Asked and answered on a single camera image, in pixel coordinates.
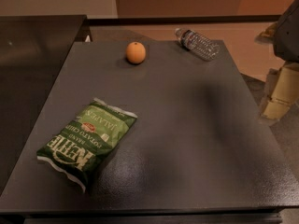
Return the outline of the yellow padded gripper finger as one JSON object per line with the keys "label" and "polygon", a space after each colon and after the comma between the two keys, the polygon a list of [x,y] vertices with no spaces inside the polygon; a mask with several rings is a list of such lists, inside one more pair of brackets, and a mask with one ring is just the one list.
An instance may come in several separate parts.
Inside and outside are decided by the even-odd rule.
{"label": "yellow padded gripper finger", "polygon": [[299,99],[299,63],[285,62],[278,70],[270,69],[261,100],[261,116],[279,120]]}

